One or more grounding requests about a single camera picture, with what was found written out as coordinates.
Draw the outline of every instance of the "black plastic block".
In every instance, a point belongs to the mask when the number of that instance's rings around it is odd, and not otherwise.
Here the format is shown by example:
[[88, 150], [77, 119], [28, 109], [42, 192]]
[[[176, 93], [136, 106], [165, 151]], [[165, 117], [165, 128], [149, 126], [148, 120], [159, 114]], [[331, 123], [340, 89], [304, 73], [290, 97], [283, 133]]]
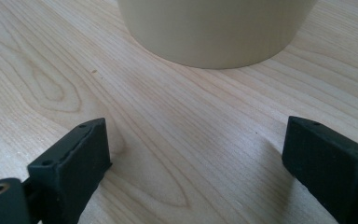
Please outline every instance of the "black plastic block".
[[21, 182], [16, 178], [0, 179], [0, 224], [7, 223], [31, 223]]
[[31, 162], [29, 180], [46, 205], [43, 223], [77, 223], [110, 165], [104, 119], [78, 125]]
[[342, 224], [358, 224], [358, 144], [324, 125], [290, 117], [283, 165]]

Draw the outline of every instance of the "wooden table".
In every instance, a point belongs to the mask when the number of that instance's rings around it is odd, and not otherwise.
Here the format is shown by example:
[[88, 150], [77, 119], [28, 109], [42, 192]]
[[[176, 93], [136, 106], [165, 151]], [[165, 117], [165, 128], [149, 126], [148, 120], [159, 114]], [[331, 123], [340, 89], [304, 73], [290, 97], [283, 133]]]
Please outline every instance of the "wooden table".
[[358, 142], [358, 0], [320, 0], [284, 51], [230, 70], [146, 51], [115, 0], [0, 0], [0, 178], [107, 120], [79, 223], [336, 223], [282, 166], [289, 115]]

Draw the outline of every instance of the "wood grain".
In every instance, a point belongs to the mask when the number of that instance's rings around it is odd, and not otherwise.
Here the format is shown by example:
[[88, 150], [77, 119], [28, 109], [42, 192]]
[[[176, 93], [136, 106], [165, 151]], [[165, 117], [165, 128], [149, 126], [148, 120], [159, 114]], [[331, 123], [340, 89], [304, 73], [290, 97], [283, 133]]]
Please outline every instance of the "wood grain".
[[79, 223], [336, 223], [281, 162], [289, 115], [358, 142], [358, 0], [320, 0], [270, 60], [151, 54], [115, 0], [0, 0], [0, 178], [107, 119], [113, 167]]

